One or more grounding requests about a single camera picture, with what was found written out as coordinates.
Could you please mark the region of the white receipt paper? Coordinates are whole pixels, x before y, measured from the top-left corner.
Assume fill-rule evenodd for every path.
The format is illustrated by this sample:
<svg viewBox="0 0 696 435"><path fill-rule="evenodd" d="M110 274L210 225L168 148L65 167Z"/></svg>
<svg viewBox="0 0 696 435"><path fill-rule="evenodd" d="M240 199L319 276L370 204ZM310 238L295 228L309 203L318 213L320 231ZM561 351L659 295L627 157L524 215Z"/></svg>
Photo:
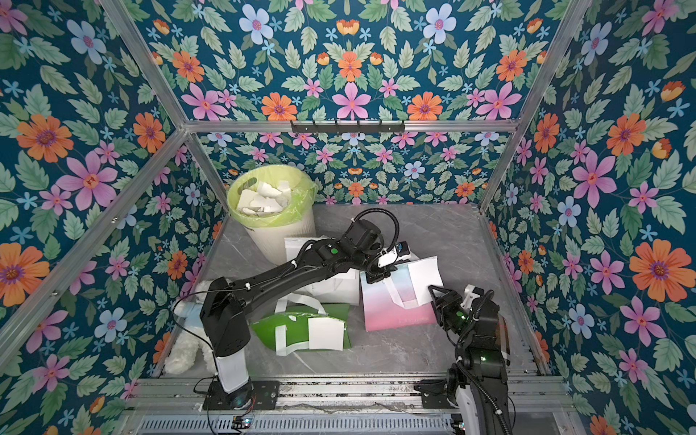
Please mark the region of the white receipt paper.
<svg viewBox="0 0 696 435"><path fill-rule="evenodd" d="M407 262L399 268L406 273L407 284L400 290L400 296L408 308L429 304L433 299L430 287L443 285L438 257Z"/></svg>

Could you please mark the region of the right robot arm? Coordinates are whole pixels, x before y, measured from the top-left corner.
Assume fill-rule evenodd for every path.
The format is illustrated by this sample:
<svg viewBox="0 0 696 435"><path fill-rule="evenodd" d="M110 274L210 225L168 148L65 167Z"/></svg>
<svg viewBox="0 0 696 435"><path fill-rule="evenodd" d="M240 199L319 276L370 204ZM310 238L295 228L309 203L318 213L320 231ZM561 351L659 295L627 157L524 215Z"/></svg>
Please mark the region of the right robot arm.
<svg viewBox="0 0 696 435"><path fill-rule="evenodd" d="M504 319L495 292L469 285L461 293L428 286L438 326L454 348L445 394L460 412L463 434L511 434Z"/></svg>

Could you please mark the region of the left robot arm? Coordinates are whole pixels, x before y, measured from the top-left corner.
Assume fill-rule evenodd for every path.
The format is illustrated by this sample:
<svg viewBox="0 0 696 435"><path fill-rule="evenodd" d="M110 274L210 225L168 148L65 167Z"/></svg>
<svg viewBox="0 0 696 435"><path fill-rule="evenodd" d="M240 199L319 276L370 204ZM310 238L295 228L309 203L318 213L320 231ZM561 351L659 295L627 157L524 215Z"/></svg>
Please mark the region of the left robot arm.
<svg viewBox="0 0 696 435"><path fill-rule="evenodd" d="M220 277L210 283L199 318L210 340L219 399L227 410L241 410L251 404L253 384L246 368L245 348L250 341L247 316L275 303L302 287L312 285L351 269L364 272L367 281L379 282L396 270L391 260L379 260L397 253L400 223L383 208L368 208L356 215L346 232L337 239L311 239L297 256L262 274L231 281Z"/></svg>

